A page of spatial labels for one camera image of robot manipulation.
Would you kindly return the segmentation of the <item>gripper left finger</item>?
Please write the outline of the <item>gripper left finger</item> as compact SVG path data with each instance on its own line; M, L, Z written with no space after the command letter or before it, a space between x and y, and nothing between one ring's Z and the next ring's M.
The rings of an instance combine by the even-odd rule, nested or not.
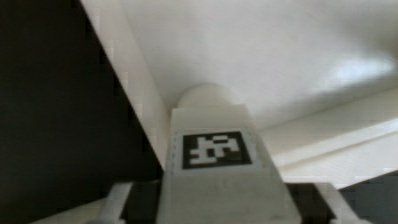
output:
M118 182L95 224L155 224L162 182Z

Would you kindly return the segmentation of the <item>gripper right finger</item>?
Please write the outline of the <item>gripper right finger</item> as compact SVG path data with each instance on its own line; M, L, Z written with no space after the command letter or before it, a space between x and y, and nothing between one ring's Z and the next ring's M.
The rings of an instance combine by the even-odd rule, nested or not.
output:
M331 183L289 183L301 224L374 224L354 212Z

